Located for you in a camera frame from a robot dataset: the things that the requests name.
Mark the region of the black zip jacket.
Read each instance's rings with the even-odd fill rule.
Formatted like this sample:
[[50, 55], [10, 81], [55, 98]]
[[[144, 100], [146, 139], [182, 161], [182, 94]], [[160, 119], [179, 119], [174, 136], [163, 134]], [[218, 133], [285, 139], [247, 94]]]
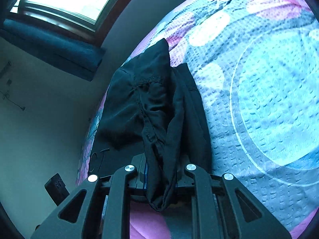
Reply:
[[187, 64], [170, 65], [164, 39], [112, 76], [91, 150], [89, 174], [104, 177], [146, 156], [146, 199], [158, 212], [170, 205], [178, 162], [212, 168], [211, 140], [202, 98]]

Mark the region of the right blue curtain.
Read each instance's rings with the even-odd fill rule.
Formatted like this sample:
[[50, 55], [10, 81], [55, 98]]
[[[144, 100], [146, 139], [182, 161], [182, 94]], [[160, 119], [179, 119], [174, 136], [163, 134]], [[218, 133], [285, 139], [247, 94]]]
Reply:
[[1, 37], [26, 53], [81, 79], [92, 81], [105, 50], [52, 31], [5, 20]]

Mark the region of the colourful dotted bedspread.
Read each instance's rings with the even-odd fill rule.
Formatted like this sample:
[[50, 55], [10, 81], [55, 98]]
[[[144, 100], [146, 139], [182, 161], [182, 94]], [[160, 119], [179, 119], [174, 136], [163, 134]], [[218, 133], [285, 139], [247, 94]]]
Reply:
[[305, 0], [187, 0], [140, 42], [172, 38], [201, 94], [213, 170], [233, 171], [298, 238], [318, 211], [318, 21]]

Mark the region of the wooden framed window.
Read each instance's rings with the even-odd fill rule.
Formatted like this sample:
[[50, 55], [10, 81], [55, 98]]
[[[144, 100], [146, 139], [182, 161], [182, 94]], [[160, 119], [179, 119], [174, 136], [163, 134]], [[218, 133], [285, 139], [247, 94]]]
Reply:
[[131, 0], [17, 0], [8, 18], [101, 46]]

